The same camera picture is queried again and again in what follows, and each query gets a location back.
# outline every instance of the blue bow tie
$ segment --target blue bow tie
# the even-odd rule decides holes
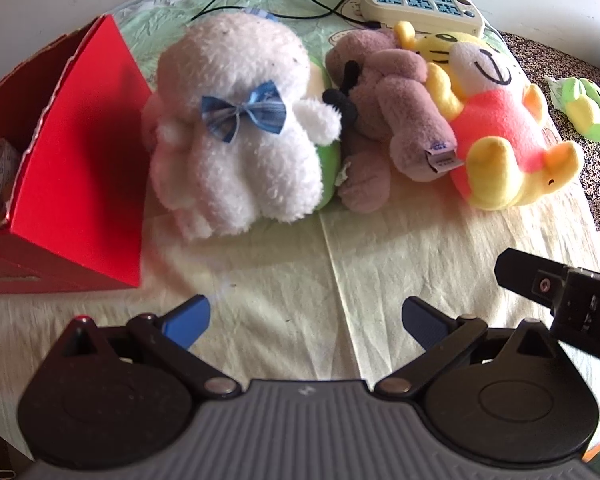
[[[234,105],[224,99],[202,96],[202,120],[207,129],[223,142],[234,140],[240,116],[247,115],[259,129],[279,134],[285,125],[286,108],[273,81],[258,86],[245,103]]]

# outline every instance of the brown stuffed dog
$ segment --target brown stuffed dog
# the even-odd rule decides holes
[[[429,165],[425,150],[453,149],[456,138],[424,87],[426,62],[399,48],[392,30],[346,34],[325,66],[358,112],[341,136],[346,180],[338,195],[348,209],[371,212],[387,201],[392,162],[412,180],[445,174]]]

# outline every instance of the red cardboard box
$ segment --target red cardboard box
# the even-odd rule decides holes
[[[0,228],[0,293],[139,285],[149,95],[111,16],[0,81],[0,138],[24,154]]]

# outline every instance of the green patterned sheet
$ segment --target green patterned sheet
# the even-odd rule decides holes
[[[114,12],[114,18],[142,73],[151,86],[160,53],[184,34],[190,19],[211,0],[136,0]],[[318,0],[329,7],[340,0]],[[312,16],[324,10],[309,0],[218,0],[217,6],[258,7],[269,12]],[[235,12],[234,10],[218,12]],[[343,14],[361,19],[358,0],[347,0]],[[338,38],[338,33],[351,30],[357,25],[340,17],[330,16],[320,20],[282,20],[302,39],[309,54],[324,59],[325,54]],[[507,47],[494,30],[487,29],[485,40],[501,52]]]

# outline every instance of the black cable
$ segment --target black cable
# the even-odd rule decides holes
[[[218,0],[211,0],[208,4],[206,4],[206,6],[202,10],[200,10],[199,13],[197,13],[191,19],[191,21],[193,22],[194,20],[198,19],[200,16],[204,16],[205,14],[208,14],[215,10],[245,9],[246,8],[246,7],[239,7],[239,6],[220,6],[220,7],[214,7],[213,9],[210,9],[209,7],[211,7],[216,1],[218,1]],[[325,5],[322,2],[319,2],[318,0],[311,0],[311,1],[314,4],[321,6],[323,9],[326,9],[327,12],[324,12],[322,14],[316,14],[315,16],[289,16],[287,14],[278,14],[276,12],[270,12],[270,14],[272,14],[273,16],[275,16],[277,18],[282,18],[282,19],[286,19],[286,20],[319,20],[320,18],[326,18],[327,16],[331,16],[332,14],[335,14],[336,16],[342,18],[343,20],[345,20],[347,22],[357,23],[359,25],[366,25],[366,26],[372,27],[372,28],[380,27],[380,24],[378,22],[363,22],[362,20],[354,20],[353,18],[348,18],[347,16],[345,16],[344,14],[339,12],[338,9],[346,0],[340,0],[336,4],[336,6],[333,8]]]

